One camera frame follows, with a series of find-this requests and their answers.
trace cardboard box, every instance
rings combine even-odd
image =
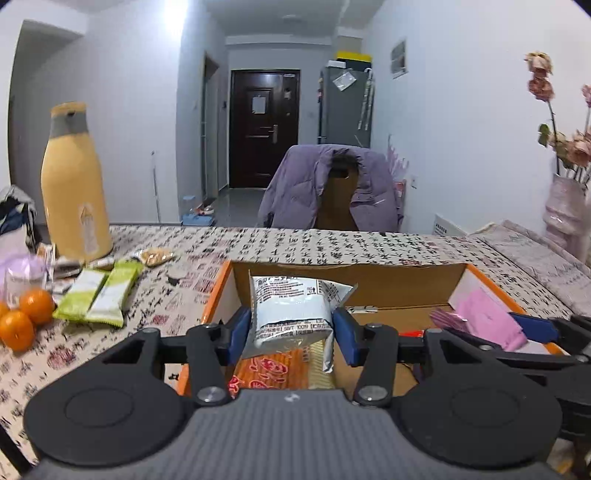
[[[374,306],[375,313],[354,313],[356,320],[383,323],[399,333],[433,327],[429,313],[435,308],[450,310],[474,289],[482,288],[504,310],[525,313],[516,302],[488,277],[470,264],[424,265],[282,265],[249,262],[227,262],[217,278],[202,323],[227,322],[240,305],[250,306],[252,276],[286,275],[321,278],[347,285],[357,285],[345,306]],[[335,384],[350,397],[362,367],[352,368],[335,343]],[[181,372],[177,391],[187,392],[188,369]],[[397,365],[394,394],[403,395],[416,385],[411,371]]]

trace yellow bottle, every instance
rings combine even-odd
[[[51,110],[41,192],[49,235],[60,255],[91,261],[111,251],[100,162],[84,103],[64,103]]]

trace snack wrapper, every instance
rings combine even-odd
[[[355,291],[328,280],[251,277],[252,322],[242,358],[284,353],[321,340],[323,372],[333,366],[332,312]]]
[[[124,325],[121,308],[131,287],[144,269],[141,263],[121,261],[109,274],[105,286],[100,291],[92,307],[85,315],[87,322],[108,323],[121,328]]]
[[[92,302],[105,283],[106,273],[85,268],[72,285],[70,291],[53,312],[55,319],[83,322]]]
[[[131,257],[152,268],[172,260],[176,255],[166,248],[146,248],[134,252]]]

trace door frame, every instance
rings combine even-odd
[[[207,52],[203,57],[203,82],[201,95],[201,187],[204,204],[212,203],[219,192],[217,182],[217,157],[219,155],[219,64]],[[215,187],[209,191],[209,184],[215,179]]]
[[[233,109],[233,99],[234,99],[234,88],[236,82],[236,74],[237,73],[275,73],[275,74],[285,74],[285,73],[297,73],[297,91],[295,93],[295,99],[297,101],[297,117],[296,117],[296,125],[297,125],[297,132],[295,133],[296,141],[300,141],[300,89],[301,89],[301,69],[232,69],[230,71],[230,96],[228,102],[228,108],[230,109],[230,114],[228,115],[228,188],[232,188],[232,144],[233,144],[233,122],[234,122],[234,109]]]

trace refrigerator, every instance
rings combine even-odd
[[[345,90],[340,91],[334,81],[345,72],[349,72],[356,80]],[[365,129],[369,110],[369,96],[361,129],[358,128],[367,79],[368,74],[365,72],[355,72],[338,67],[323,69],[319,87],[319,144],[370,147],[373,109],[369,112],[368,129]]]

